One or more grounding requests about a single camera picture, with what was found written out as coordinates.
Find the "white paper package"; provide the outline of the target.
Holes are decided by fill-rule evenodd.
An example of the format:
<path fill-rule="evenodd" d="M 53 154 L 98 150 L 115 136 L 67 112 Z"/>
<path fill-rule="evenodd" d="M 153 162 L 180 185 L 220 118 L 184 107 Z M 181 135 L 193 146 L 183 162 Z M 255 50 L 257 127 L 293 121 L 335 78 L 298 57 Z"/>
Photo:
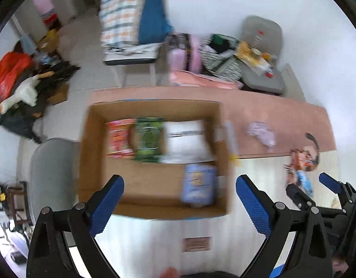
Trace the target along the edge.
<path fill-rule="evenodd" d="M 166 121 L 163 126 L 163 164 L 194 164 L 215 161 L 206 137 L 204 120 Z"/>

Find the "black bag pile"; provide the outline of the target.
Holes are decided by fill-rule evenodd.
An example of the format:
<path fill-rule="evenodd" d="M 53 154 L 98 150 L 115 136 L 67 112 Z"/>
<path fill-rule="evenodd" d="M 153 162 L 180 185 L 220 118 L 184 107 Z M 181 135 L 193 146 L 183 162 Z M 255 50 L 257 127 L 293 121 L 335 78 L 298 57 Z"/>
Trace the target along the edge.
<path fill-rule="evenodd" d="M 38 86 L 35 87 L 37 95 L 37 103 L 31 107 L 23 102 L 15 104 L 7 113 L 0 115 L 0 127 L 18 136 L 30 139 L 35 143 L 42 143 L 42 138 L 33 130 L 33 125 L 36 120 L 43 117 L 44 112 L 49 104 L 51 97 L 55 95 L 56 90 L 60 89 L 67 81 L 70 80 L 73 74 L 81 68 L 72 65 L 69 62 L 59 62 L 54 66 L 45 65 L 42 71 L 36 71 L 33 63 L 32 68 L 26 69 L 17 79 L 12 88 L 11 95 L 20 85 L 20 83 L 29 77 L 49 71 L 55 72 L 51 77 L 40 80 Z"/>

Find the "pink suitcase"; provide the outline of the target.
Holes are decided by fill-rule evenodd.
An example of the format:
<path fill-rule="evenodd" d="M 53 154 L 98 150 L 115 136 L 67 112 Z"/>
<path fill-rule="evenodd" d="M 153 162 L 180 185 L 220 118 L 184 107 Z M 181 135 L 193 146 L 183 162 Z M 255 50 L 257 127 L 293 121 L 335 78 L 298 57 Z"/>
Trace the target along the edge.
<path fill-rule="evenodd" d="M 171 72 L 183 70 L 201 73 L 201 43 L 197 36 L 188 33 L 174 33 L 168 41 L 168 66 Z"/>

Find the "grey floor chair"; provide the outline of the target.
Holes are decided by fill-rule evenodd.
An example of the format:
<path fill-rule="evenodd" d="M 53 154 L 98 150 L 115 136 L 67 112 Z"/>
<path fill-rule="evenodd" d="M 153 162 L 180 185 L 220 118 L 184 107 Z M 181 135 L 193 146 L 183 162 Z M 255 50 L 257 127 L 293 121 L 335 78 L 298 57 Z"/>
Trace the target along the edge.
<path fill-rule="evenodd" d="M 245 90 L 277 96 L 284 94 L 285 82 L 277 69 L 282 47 L 282 29 L 277 23 L 255 15 L 244 19 L 239 60 Z"/>

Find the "red snack bag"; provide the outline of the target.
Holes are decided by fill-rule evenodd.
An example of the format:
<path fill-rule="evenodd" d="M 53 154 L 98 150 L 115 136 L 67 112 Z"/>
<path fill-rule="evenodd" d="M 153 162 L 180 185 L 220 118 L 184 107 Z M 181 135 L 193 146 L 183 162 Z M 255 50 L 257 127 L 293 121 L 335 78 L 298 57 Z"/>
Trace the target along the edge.
<path fill-rule="evenodd" d="M 107 156 L 115 158 L 132 158 L 134 156 L 131 130 L 135 123 L 135 119 L 120 119 L 106 124 Z"/>

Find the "pink table mat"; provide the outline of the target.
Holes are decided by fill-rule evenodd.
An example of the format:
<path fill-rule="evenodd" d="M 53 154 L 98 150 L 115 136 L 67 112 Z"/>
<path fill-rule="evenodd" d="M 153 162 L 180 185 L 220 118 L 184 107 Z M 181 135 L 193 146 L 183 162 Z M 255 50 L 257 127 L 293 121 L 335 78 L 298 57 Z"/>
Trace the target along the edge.
<path fill-rule="evenodd" d="M 187 99 L 221 103 L 223 116 L 232 123 L 236 133 L 239 158 L 286 156 L 294 148 L 310 143 L 305 134 L 312 134 L 321 152 L 336 150 L 332 126 L 323 107 L 291 98 L 242 90 L 208 87 L 125 87 L 92 92 L 90 101 L 113 102 L 133 99 Z M 259 141 L 247 135 L 253 121 L 265 122 L 273 131 L 275 148 L 268 152 Z"/>

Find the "lilac towel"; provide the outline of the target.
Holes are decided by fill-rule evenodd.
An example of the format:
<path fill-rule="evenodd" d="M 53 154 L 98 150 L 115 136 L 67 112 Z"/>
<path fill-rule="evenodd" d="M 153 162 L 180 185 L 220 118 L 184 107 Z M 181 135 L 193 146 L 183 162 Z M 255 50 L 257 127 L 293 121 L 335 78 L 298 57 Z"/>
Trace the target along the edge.
<path fill-rule="evenodd" d="M 273 131 L 265 122 L 253 121 L 247 127 L 247 134 L 256 137 L 268 151 L 273 151 L 276 146 L 276 138 Z"/>

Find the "yellow plush toy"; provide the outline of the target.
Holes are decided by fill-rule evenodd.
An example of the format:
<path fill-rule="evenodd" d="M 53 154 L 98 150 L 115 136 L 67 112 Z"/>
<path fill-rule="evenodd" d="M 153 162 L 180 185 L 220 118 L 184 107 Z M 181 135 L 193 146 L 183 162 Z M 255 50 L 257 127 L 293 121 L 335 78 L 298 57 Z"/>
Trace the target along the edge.
<path fill-rule="evenodd" d="M 262 52 L 259 49 L 250 46 L 245 41 L 239 42 L 234 55 L 257 75 L 264 75 L 269 79 L 274 77 L 275 73 L 273 68 L 277 61 L 276 55 Z"/>

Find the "blue cushion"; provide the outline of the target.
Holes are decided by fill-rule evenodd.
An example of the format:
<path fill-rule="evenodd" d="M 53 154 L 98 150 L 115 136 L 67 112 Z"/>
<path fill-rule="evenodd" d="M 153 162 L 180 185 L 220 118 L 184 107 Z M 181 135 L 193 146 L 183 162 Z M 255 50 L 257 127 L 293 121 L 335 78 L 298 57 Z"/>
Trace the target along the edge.
<path fill-rule="evenodd" d="M 162 43 L 172 31 L 163 0 L 145 0 L 140 18 L 139 44 Z"/>

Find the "grey office chair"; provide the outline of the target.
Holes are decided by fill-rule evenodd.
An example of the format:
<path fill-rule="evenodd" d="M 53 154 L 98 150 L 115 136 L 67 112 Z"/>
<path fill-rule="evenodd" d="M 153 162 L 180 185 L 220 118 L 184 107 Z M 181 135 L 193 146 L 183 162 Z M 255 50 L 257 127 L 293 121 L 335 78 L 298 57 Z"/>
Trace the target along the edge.
<path fill-rule="evenodd" d="M 78 202 L 80 142 L 52 138 L 41 143 L 30 160 L 28 201 L 33 221 L 42 208 L 71 209 Z"/>

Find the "white goose plush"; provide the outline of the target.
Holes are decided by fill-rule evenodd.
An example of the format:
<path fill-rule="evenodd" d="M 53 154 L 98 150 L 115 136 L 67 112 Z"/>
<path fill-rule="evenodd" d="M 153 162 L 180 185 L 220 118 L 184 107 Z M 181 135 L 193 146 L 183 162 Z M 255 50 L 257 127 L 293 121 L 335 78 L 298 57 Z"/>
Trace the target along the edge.
<path fill-rule="evenodd" d="M 31 107 L 34 107 L 37 103 L 38 95 L 35 87 L 38 86 L 41 79 L 51 77 L 54 73 L 55 72 L 53 71 L 49 71 L 29 77 L 22 81 L 12 96 L 0 103 L 0 115 L 7 113 L 9 109 L 19 102 L 23 102 Z"/>

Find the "orange snack bag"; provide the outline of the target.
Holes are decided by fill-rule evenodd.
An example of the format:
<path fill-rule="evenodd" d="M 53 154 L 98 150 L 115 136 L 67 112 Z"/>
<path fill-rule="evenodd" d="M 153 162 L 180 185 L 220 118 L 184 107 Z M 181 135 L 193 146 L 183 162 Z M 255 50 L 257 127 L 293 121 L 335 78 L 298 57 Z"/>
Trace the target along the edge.
<path fill-rule="evenodd" d="M 293 149 L 290 151 L 290 163 L 284 165 L 284 169 L 290 178 L 296 176 L 298 172 L 306 173 L 313 171 L 318 167 L 318 164 L 318 154 L 313 158 L 309 150 Z"/>

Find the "white stool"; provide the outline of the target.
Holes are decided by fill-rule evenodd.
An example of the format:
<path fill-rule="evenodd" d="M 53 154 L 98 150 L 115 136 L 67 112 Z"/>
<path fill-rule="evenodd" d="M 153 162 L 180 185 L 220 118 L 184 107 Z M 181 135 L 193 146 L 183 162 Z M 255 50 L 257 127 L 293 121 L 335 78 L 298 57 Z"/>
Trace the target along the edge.
<path fill-rule="evenodd" d="M 103 64 L 111 69 L 118 88 L 126 85 L 126 67 L 132 65 L 148 65 L 150 83 L 152 86 L 156 86 L 156 63 L 163 45 L 164 43 L 153 43 L 129 47 L 123 51 L 116 51 L 115 49 L 105 50 Z"/>

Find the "red plastic bag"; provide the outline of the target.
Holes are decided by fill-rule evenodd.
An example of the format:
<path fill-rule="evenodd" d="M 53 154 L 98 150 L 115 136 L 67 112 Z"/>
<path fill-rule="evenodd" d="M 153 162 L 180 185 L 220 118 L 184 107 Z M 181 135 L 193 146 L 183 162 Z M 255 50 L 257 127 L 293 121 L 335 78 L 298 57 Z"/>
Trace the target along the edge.
<path fill-rule="evenodd" d="M 18 77 L 32 67 L 33 61 L 26 53 L 8 52 L 0 60 L 0 103 L 9 98 Z"/>

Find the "zebra striped bag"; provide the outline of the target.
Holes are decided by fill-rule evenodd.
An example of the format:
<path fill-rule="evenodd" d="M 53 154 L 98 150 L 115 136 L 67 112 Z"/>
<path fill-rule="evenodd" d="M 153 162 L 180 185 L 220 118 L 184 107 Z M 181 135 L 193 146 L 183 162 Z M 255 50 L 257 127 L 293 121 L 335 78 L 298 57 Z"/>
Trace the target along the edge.
<path fill-rule="evenodd" d="M 226 51 L 218 53 L 209 46 L 215 36 L 229 42 L 229 48 Z M 239 41 L 236 38 L 226 35 L 211 34 L 207 38 L 201 38 L 199 53 L 204 70 L 219 79 L 228 82 L 240 82 L 243 71 L 241 62 L 234 55 L 238 43 Z"/>

